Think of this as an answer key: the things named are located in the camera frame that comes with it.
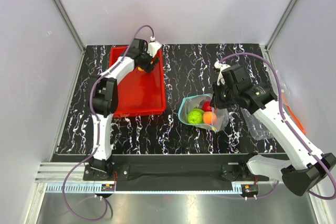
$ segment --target marble surface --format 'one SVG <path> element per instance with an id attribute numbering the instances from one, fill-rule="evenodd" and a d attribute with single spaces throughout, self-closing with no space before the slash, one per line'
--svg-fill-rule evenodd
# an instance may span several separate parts
<path id="1" fill-rule="evenodd" d="M 91 152 L 93 127 L 87 107 L 88 79 L 91 74 L 107 69 L 111 47 L 87 47 L 56 153 Z M 162 50 L 166 111 L 162 115 L 112 119 L 111 145 L 114 154 L 284 152 L 277 141 L 267 135 L 261 140 L 254 140 L 237 106 L 229 109 L 229 123 L 219 133 L 184 125 L 177 117 L 184 97 L 212 92 L 212 83 L 217 78 L 213 70 L 216 60 L 235 52 L 262 55 L 258 44 L 164 45 Z M 253 57 L 234 57 L 226 63 L 244 65 L 253 83 L 270 84 L 266 65 Z"/>

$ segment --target orange ball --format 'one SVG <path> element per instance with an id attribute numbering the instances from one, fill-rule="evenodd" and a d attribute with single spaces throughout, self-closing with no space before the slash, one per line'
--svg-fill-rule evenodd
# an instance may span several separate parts
<path id="1" fill-rule="evenodd" d="M 203 114 L 203 122 L 206 124 L 213 124 L 217 120 L 217 116 L 215 113 L 212 113 L 211 111 L 204 112 Z"/>

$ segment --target green tennis ball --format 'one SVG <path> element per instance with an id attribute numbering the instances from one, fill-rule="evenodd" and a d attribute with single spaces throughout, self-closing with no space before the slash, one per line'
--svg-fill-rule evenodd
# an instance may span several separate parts
<path id="1" fill-rule="evenodd" d="M 191 111 L 188 114 L 188 123 L 190 124 L 198 124 L 203 122 L 203 116 L 201 112 L 198 111 Z"/>
<path id="2" fill-rule="evenodd" d="M 197 108 L 192 109 L 191 111 L 198 111 L 198 112 L 201 113 L 202 115 L 204 114 L 204 111 L 203 111 L 203 110 L 201 110 L 201 109 L 197 109 Z"/>

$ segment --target white wall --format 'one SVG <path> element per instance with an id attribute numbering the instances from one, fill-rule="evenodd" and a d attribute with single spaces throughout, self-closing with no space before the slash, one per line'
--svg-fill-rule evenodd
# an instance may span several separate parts
<path id="1" fill-rule="evenodd" d="M 307 136 L 336 155 L 336 0 L 299 0 L 271 56 L 288 86 L 290 103 Z M 333 188 L 322 182 L 325 195 Z M 336 200 L 329 202 L 336 221 Z"/>
<path id="2" fill-rule="evenodd" d="M 289 0 L 62 0 L 85 44 L 125 44 L 150 24 L 164 43 L 265 44 Z"/>
<path id="3" fill-rule="evenodd" d="M 0 0 L 0 216 L 20 223 L 80 51 L 51 0 Z"/>

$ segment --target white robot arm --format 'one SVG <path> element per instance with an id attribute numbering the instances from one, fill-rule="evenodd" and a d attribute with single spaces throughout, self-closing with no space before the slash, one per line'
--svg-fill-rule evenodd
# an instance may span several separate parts
<path id="1" fill-rule="evenodd" d="M 153 57 L 161 46 L 157 41 L 147 45 L 144 40 L 135 39 L 127 55 L 123 59 L 119 57 L 114 64 L 117 67 L 111 73 L 107 70 L 100 75 L 107 74 L 97 86 L 93 98 L 97 113 L 97 117 L 92 116 L 94 139 L 99 139 L 99 146 L 96 146 L 97 151 L 89 161 L 90 168 L 104 173 L 112 172 L 110 130 L 111 119 L 118 106 L 117 84 L 136 67 L 151 72 L 159 60 L 153 60 Z M 291 192 L 299 196 L 322 180 L 325 177 L 325 171 L 313 155 L 318 157 L 329 170 L 336 164 L 335 156 L 332 153 L 324 154 L 313 145 L 285 112 L 285 119 L 280 116 L 279 102 L 272 88 L 265 83 L 253 85 L 242 66 L 231 67 L 217 62 L 215 69 L 219 74 L 213 84 L 214 95 L 211 106 L 224 109 L 238 104 L 247 109 L 270 130 L 290 159 L 282 161 L 261 155 L 251 155 L 242 164 L 244 174 L 263 175 L 282 181 Z M 96 81 L 97 78 L 93 77 L 91 81 Z M 285 121 L 310 147 L 311 153 L 308 153 Z"/>
<path id="2" fill-rule="evenodd" d="M 97 85 L 92 99 L 93 109 L 96 115 L 92 115 L 93 120 L 93 139 L 99 140 L 99 145 L 93 158 L 89 160 L 90 168 L 99 170 L 103 173 L 111 172 L 111 144 L 110 131 L 111 120 L 118 107 L 118 84 L 122 79 L 136 67 L 146 72 L 151 72 L 158 63 L 159 58 L 154 58 L 162 44 L 151 38 L 147 44 L 145 40 L 135 39 L 130 46 L 125 57 L 120 56 L 116 63 L 110 69 L 101 73 L 99 76 L 91 77 L 91 86 L 93 83 L 104 76 Z"/>
<path id="3" fill-rule="evenodd" d="M 325 171 L 313 155 L 319 158 L 329 170 L 336 164 L 335 156 L 332 153 L 324 154 L 309 141 L 285 111 L 285 119 L 280 116 L 279 102 L 272 88 L 264 83 L 253 85 L 242 66 L 231 67 L 217 62 L 215 69 L 219 72 L 219 76 L 213 84 L 214 96 L 211 106 L 224 109 L 238 104 L 247 109 L 270 130 L 289 157 L 289 161 L 283 161 L 252 155 L 242 164 L 244 173 L 263 175 L 282 181 L 298 196 L 302 196 L 322 180 L 325 177 Z M 285 121 L 310 147 L 312 150 L 310 153 Z"/>

